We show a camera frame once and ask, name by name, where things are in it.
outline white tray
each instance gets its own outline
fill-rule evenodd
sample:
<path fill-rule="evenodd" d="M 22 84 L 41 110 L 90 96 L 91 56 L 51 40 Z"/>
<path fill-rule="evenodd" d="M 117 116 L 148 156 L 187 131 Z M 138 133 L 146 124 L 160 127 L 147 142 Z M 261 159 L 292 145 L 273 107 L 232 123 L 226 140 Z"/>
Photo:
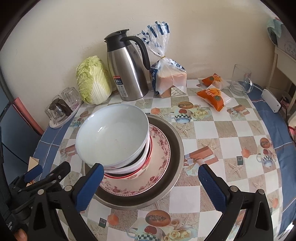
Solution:
<path fill-rule="evenodd" d="M 52 121 L 49 121 L 49 126 L 53 129 L 57 129 L 60 128 L 61 126 L 63 126 L 64 124 L 66 124 L 79 110 L 79 108 L 81 107 L 83 101 L 80 102 L 79 106 L 77 106 L 77 108 L 71 113 L 71 115 L 69 115 L 63 122 L 58 123 L 58 124 L 53 124 Z"/>

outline metal basin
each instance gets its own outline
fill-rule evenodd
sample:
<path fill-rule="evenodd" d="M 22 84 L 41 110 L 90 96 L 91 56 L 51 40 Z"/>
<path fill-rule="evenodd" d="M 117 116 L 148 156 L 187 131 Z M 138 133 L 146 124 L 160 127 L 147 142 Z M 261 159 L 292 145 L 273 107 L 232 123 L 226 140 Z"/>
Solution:
<path fill-rule="evenodd" d="M 178 132 L 167 121 L 154 115 L 147 116 L 149 123 L 161 129 L 170 143 L 171 158 L 169 166 L 155 186 L 138 195 L 116 196 L 99 187 L 94 198 L 107 207 L 120 210 L 135 210 L 147 207 L 163 198 L 173 188 L 180 176 L 183 167 L 184 148 Z M 83 162 L 82 174 L 85 175 L 89 170 L 90 167 Z"/>

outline black cable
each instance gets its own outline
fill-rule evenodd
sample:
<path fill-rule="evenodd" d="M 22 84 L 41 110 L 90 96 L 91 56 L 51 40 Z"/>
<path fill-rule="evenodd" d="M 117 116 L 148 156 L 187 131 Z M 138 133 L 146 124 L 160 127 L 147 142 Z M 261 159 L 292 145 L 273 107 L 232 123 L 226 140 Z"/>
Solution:
<path fill-rule="evenodd" d="M 25 161 L 23 161 L 21 158 L 19 158 L 16 154 L 14 154 L 3 142 L 2 142 L 2 145 L 4 145 L 5 147 L 6 147 L 6 149 L 8 150 L 8 151 L 10 151 L 14 156 L 16 156 L 18 159 L 20 159 L 23 163 L 25 163 L 25 164 L 27 164 L 28 165 L 28 163 L 26 163 Z"/>
<path fill-rule="evenodd" d="M 287 110 L 287 107 L 284 106 L 283 104 L 281 104 L 281 107 L 284 108 L 284 109 L 286 110 L 286 121 L 285 121 L 285 123 L 286 123 L 286 125 L 287 125 L 289 135 L 290 135 L 292 141 L 294 142 L 294 144 L 296 145 L 296 143 L 295 143 L 295 141 L 294 141 L 294 139 L 293 139 L 293 137 L 292 137 L 292 135 L 291 135 L 290 128 L 289 128 L 289 124 L 288 124 L 288 110 Z"/>

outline cabbage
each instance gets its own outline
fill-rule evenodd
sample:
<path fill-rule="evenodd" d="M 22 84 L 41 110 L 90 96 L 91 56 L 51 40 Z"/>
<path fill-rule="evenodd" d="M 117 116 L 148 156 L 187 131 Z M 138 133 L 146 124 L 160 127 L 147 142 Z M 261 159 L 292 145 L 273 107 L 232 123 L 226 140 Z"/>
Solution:
<path fill-rule="evenodd" d="M 98 56 L 91 56 L 76 68 L 78 91 L 88 104 L 105 102 L 115 88 L 114 81 Z"/>

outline thermos label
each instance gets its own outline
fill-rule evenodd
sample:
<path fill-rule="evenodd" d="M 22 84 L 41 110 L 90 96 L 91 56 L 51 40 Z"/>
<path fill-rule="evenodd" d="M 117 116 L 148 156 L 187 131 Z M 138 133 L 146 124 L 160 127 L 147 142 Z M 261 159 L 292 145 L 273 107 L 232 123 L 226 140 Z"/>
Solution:
<path fill-rule="evenodd" d="M 119 75 L 113 76 L 113 79 L 115 81 L 115 84 L 117 86 L 118 92 L 122 97 L 128 97 L 128 94 L 126 92 L 126 89 L 122 83 L 121 77 Z"/>

